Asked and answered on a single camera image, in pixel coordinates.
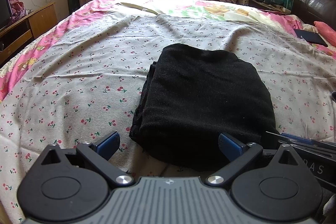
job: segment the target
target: wooden drawer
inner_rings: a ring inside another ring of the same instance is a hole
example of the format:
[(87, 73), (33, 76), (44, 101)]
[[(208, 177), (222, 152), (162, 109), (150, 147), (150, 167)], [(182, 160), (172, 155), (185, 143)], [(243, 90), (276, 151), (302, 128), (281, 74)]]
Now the wooden drawer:
[(7, 48), (5, 48), (2, 52), (0, 52), (0, 64), (4, 62), (13, 52), (15, 52), (22, 44), (27, 42), (32, 38), (32, 33), (30, 30), (21, 35), (18, 39), (16, 39), (12, 44), (10, 44)]
[(34, 39), (49, 31), (57, 23), (54, 5), (51, 5), (29, 17), (29, 24)]

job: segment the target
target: pink pillow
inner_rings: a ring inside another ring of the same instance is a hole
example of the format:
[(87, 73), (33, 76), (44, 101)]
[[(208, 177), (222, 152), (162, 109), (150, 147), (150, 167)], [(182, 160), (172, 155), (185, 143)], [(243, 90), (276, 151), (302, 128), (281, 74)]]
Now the pink pillow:
[(336, 47), (336, 32), (326, 23), (314, 21), (315, 27), (332, 46)]

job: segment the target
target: tv stand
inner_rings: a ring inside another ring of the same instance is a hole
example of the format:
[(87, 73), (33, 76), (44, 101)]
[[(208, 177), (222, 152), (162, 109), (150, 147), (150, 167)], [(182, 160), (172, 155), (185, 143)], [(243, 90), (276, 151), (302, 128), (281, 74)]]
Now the tv stand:
[(26, 45), (58, 23), (54, 4), (55, 2), (52, 2), (35, 10), (9, 27), (0, 30), (0, 68)]

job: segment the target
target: black tablet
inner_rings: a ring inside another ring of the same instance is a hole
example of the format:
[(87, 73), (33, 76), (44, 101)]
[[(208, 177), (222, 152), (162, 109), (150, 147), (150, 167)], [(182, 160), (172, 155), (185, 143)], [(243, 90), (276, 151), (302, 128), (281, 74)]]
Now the black tablet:
[(294, 32), (296, 33), (298, 38), (303, 38), (308, 43), (314, 43), (319, 44), (325, 47), (328, 47), (328, 44), (324, 42), (322, 37), (318, 33), (315, 32), (308, 32), (303, 30), (294, 29)]

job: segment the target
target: black circular cover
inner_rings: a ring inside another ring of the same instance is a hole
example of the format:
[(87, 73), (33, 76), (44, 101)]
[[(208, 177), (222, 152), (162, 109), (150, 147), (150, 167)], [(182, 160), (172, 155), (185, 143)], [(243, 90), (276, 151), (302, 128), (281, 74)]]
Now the black circular cover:
[(106, 199), (105, 179), (88, 169), (45, 165), (26, 176), (17, 199), (26, 216), (45, 222), (69, 222), (88, 215)]
[(231, 196), (258, 218), (290, 222), (311, 216), (320, 205), (322, 190), (306, 167), (276, 164), (241, 174), (232, 184)]

